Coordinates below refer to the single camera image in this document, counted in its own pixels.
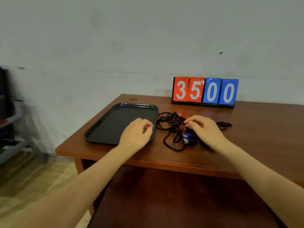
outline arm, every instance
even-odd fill
[[[119,167],[146,145],[152,127],[146,119],[131,122],[117,147],[63,188],[50,194],[32,214],[22,216],[11,227],[74,228]]]
[[[235,166],[246,182],[288,227],[304,227],[303,188],[228,141],[213,120],[195,115],[185,123],[202,141]]]

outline hand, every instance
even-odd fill
[[[223,144],[228,141],[215,121],[210,118],[194,115],[185,120],[184,123],[187,127],[193,129],[197,136],[215,151],[219,151],[223,147]]]
[[[122,147],[125,152],[130,152],[130,156],[132,156],[148,143],[152,135],[152,129],[153,124],[147,119],[136,119],[123,131],[119,146]]]

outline tray rim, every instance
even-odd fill
[[[144,107],[144,108],[153,108],[156,110],[156,115],[155,115],[155,119],[154,121],[152,122],[153,125],[154,125],[154,128],[153,128],[153,132],[152,132],[152,135],[150,137],[150,140],[148,141],[148,143],[150,141],[152,141],[152,139],[154,138],[154,134],[155,134],[155,131],[156,131],[156,121],[157,121],[157,118],[158,118],[158,113],[159,113],[159,107],[156,106],[156,105],[152,105],[152,104],[141,104],[141,103],[128,103],[128,102],[121,102],[121,103],[117,103],[115,105],[113,105],[106,113],[104,113],[104,115],[102,115],[89,129],[86,130],[86,132],[84,133],[84,139],[87,141],[87,142],[90,142],[90,143],[93,143],[93,144],[98,144],[98,145],[105,145],[105,146],[117,146],[117,145],[114,145],[114,144],[108,144],[108,143],[98,143],[98,142],[93,142],[93,141],[90,141],[88,139],[88,136],[94,131],[94,129],[99,126],[102,122],[102,119],[104,118],[107,118],[110,113],[113,111],[112,109],[115,108],[115,107]]]

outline white number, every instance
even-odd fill
[[[181,85],[180,91],[182,92],[182,95],[180,96],[180,95],[176,94],[176,97],[177,97],[179,100],[183,99],[183,98],[186,96],[186,92],[185,92],[185,90],[184,90],[185,87],[186,87],[185,82],[184,82],[184,81],[179,81],[179,82],[177,83],[177,86],[180,86],[180,85]]]
[[[214,92],[212,97],[210,97],[211,94],[211,87],[214,86]],[[207,91],[207,99],[208,101],[214,101],[215,97],[216,97],[216,93],[217,93],[217,84],[215,82],[212,82],[209,86],[208,86],[208,91]]]
[[[227,92],[228,92],[229,87],[231,87],[231,92],[230,92],[229,99],[227,99]],[[233,95],[234,95],[234,85],[229,83],[228,85],[226,85],[225,90],[224,90],[224,96],[223,96],[224,102],[226,102],[226,103],[231,102]]]
[[[199,98],[199,94],[200,94],[199,92],[200,92],[200,90],[199,90],[198,87],[195,87],[195,86],[196,86],[196,85],[201,85],[201,84],[202,84],[202,83],[201,83],[200,81],[194,81],[194,82],[193,82],[191,91],[196,91],[196,95],[193,96],[193,94],[190,94],[191,99],[196,100],[196,99]]]

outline black tray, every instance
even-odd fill
[[[113,145],[119,144],[124,129],[136,118],[148,119],[153,123],[154,137],[158,107],[148,104],[119,103],[112,106],[90,129],[85,133],[85,140],[92,143]]]

